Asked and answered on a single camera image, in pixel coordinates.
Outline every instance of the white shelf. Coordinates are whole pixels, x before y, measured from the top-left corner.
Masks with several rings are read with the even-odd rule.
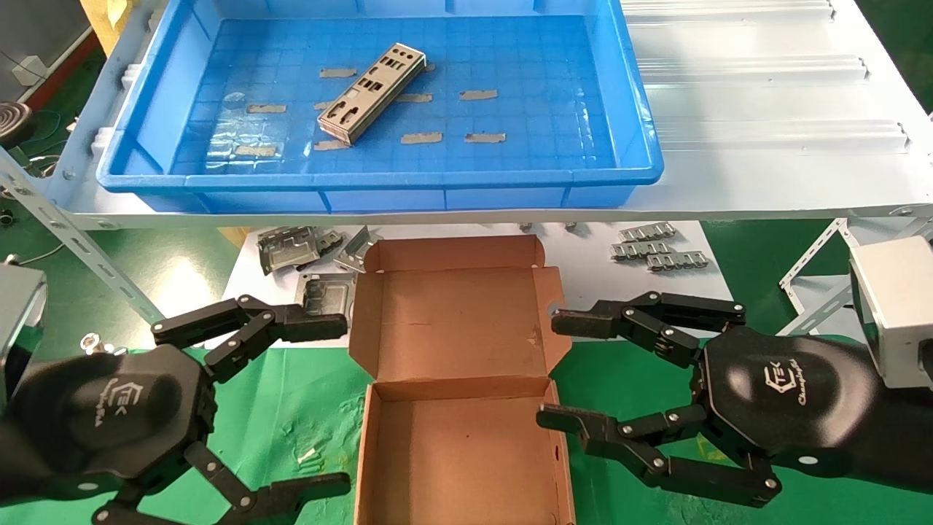
[[[849,276],[821,276],[821,277],[795,277],[791,289],[803,305],[804,311],[814,311],[826,305],[822,304],[822,296],[833,287],[847,282]],[[862,333],[858,315],[852,308],[841,307],[833,312],[826,320],[817,325],[817,331],[823,335],[845,335],[856,341],[865,343],[865,334]]]
[[[55,177],[36,182],[84,229],[887,217],[905,207],[933,217],[931,124],[854,0],[627,1],[666,169],[623,209],[155,213],[133,195],[103,191],[89,164],[97,130],[118,112],[126,67],[144,53],[139,28],[153,3],[127,24]]]

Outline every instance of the metal connector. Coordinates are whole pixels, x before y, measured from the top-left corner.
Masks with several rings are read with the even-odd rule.
[[[395,44],[317,118],[325,133],[352,145],[390,103],[425,70],[419,50]]]
[[[705,268],[709,259],[701,251],[685,251],[666,255],[648,255],[648,270],[663,272],[683,268]]]
[[[609,257],[613,261],[632,261],[635,259],[645,259],[648,255],[660,255],[665,253],[674,253],[662,241],[644,242],[644,243],[622,243],[612,245]]]
[[[644,226],[636,226],[619,232],[619,239],[623,243],[656,241],[664,237],[673,237],[677,233],[670,222],[655,222]]]

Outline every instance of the white tabletop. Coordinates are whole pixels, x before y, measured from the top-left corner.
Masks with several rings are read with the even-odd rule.
[[[537,234],[544,245],[545,264],[561,269],[564,299],[571,309],[588,310],[598,299],[627,300],[647,291],[683,293],[730,300],[726,281],[716,264],[716,257],[706,241],[700,223],[678,221],[672,224],[677,235],[666,239],[677,251],[701,250],[710,260],[703,269],[675,270],[651,273],[643,261],[613,262],[609,259],[609,245],[619,242],[621,229],[639,226],[643,222],[589,222],[580,223],[570,233],[561,223],[536,223],[530,234]],[[339,227],[337,231],[349,236],[358,228]],[[434,224],[426,226],[380,226],[370,228],[387,239],[435,238],[482,235],[522,234],[517,224]],[[250,294],[269,304],[289,304],[295,299],[299,274],[293,268],[263,276],[259,267],[256,246],[258,232],[251,233],[237,258],[223,298]],[[328,254],[306,272],[329,274],[343,272],[331,261],[336,254]],[[310,343],[279,343],[277,348],[340,348],[346,347],[348,337],[340,340]],[[213,348],[223,338],[207,345]]]

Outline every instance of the green floor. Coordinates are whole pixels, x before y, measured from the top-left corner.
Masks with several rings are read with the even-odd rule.
[[[860,0],[859,4],[921,102],[928,110],[933,109],[931,4],[915,0]],[[92,57],[48,109],[66,119],[77,114],[101,62],[102,55]],[[54,129],[54,121],[50,118],[40,125],[38,136],[49,136],[27,145],[27,152],[54,152],[61,147],[58,143],[65,135]],[[13,209],[19,219],[15,226],[0,229],[0,256],[13,252],[28,259],[58,245],[55,237],[15,203],[0,201],[0,207]],[[793,310],[776,283],[826,224],[825,220],[761,220],[703,225],[733,296],[748,306],[752,327],[775,333],[792,319]],[[91,236],[168,315],[218,298],[237,255],[237,249],[214,229],[96,232]],[[808,266],[807,273],[844,272],[846,254],[841,241],[830,243]],[[88,332],[100,333],[104,340],[118,345],[151,346],[148,327],[69,251],[36,262],[33,267],[45,271],[49,278],[42,358],[74,355],[78,340]],[[286,359],[291,360],[288,366]],[[684,401],[684,377],[679,371],[620,344],[577,346],[555,376],[564,402],[623,418]],[[367,379],[348,362],[343,351],[275,354],[238,379],[238,385],[231,383],[221,391],[227,408],[221,411],[220,431],[211,444],[221,457],[236,461],[233,466],[248,482],[256,485],[270,478],[335,469],[353,471],[359,396]],[[304,397],[280,404],[279,400],[288,397],[285,394]],[[247,429],[243,440],[238,434],[242,428]],[[341,437],[342,443],[328,445],[335,435]],[[310,467],[296,463],[294,454],[303,447],[314,447],[318,439],[323,440],[320,446],[327,453],[322,457],[327,460]],[[702,441],[685,444],[678,451],[719,460],[717,452]],[[581,456],[576,444],[572,445],[571,469],[578,522],[582,525],[778,525],[885,520],[919,525],[929,522],[928,508],[933,502],[928,496],[860,482],[817,481],[782,471],[786,485],[783,497],[766,510],[750,511],[643,489],[618,465]],[[147,504],[146,509],[174,506],[174,511],[162,514],[198,525],[208,523],[216,518],[223,503],[206,492],[203,485],[195,475],[186,475],[177,487]],[[29,505],[7,511],[0,515],[0,521],[22,525],[86,523],[84,517],[100,502]],[[348,508],[347,500],[318,504],[305,513],[300,523],[348,524]]]

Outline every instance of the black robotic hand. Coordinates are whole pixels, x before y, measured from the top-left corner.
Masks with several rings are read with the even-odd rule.
[[[141,354],[92,354],[30,363],[0,417],[0,506],[77,500],[117,491],[98,525],[179,525],[136,511],[143,497],[190,467],[230,502],[217,525],[286,525],[311,500],[346,494],[347,474],[248,489],[205,444],[214,431],[215,383],[224,383],[276,340],[334,339],[343,315],[309,316],[248,295],[152,326]],[[199,364],[182,351],[234,334]]]
[[[692,366],[690,403],[627,421],[544,404],[537,423],[578,436],[586,454],[618,461],[649,487],[735,504],[762,507],[781,491],[772,465],[933,493],[933,392],[885,388],[865,346],[744,324],[743,305],[655,291],[558,310],[556,333],[621,336]],[[720,335],[702,346],[677,326]],[[697,433],[737,466],[658,450]]]

